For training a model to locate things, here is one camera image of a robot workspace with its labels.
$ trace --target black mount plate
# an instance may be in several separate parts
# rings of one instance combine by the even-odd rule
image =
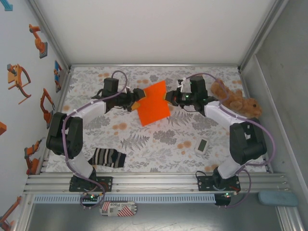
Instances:
[[[199,191],[219,191],[224,192],[224,191],[234,191],[234,192],[239,192],[241,190],[240,186],[240,181],[238,176],[231,177],[227,179],[228,186],[222,190],[217,189],[214,186],[214,181],[212,176],[197,176],[198,180],[198,189]]]
[[[104,187],[105,192],[111,192],[111,190],[112,190],[112,177],[96,177],[96,179],[97,179],[97,182]],[[84,192],[84,189],[77,188],[74,185],[70,185],[69,191],[70,192]],[[102,191],[102,189],[97,187],[93,192],[101,192],[101,191]]]

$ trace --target stuffed animal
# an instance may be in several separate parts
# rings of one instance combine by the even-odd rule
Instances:
[[[229,98],[222,103],[224,106],[247,118],[259,118],[261,116],[262,108],[255,99],[243,98],[243,93],[241,90],[233,92],[223,84],[221,79],[218,79],[217,81],[218,82],[215,81],[212,84],[211,91],[216,97],[218,97],[218,99],[223,100],[227,98],[227,95],[221,85],[225,87],[227,93],[229,94]]]

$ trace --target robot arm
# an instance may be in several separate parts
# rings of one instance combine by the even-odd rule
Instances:
[[[191,93],[182,92],[182,81],[178,80],[180,86],[176,90],[167,92],[165,100],[181,108],[193,105],[197,112],[215,120],[230,131],[230,156],[213,173],[214,185],[222,189],[227,184],[227,179],[235,176],[246,163],[266,153],[262,130],[244,121],[245,117],[236,115],[235,112],[220,105],[216,98],[208,96],[202,76],[190,78]],[[259,123],[256,118],[250,120]]]
[[[99,90],[93,99],[103,99],[114,95],[118,91],[118,80],[115,78],[106,78],[104,88]],[[65,126],[66,147],[68,153],[68,163],[70,167],[81,176],[96,181],[96,171],[88,163],[85,156],[80,154],[83,145],[83,127],[98,116],[101,116],[111,110],[114,106],[121,106],[128,111],[133,111],[139,106],[138,101],[145,97],[144,91],[134,89],[130,92],[126,88],[125,92],[118,96],[99,102],[92,101],[90,106],[78,110],[71,116]],[[57,155],[64,155],[64,145],[62,140],[62,126],[67,114],[57,112],[53,115],[51,127],[46,140],[46,146]],[[72,180],[79,184],[80,188],[91,190],[95,187],[82,178],[73,176]]]

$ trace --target black and white striped sock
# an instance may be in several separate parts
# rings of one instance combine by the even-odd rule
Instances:
[[[106,167],[124,167],[126,154],[116,149],[96,148],[93,157],[88,161],[90,165],[102,165]]]

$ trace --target digital thermometer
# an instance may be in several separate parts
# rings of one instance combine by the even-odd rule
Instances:
[[[205,154],[207,146],[208,146],[208,139],[206,138],[200,138],[197,141],[197,144],[194,148],[194,151],[196,154]]]

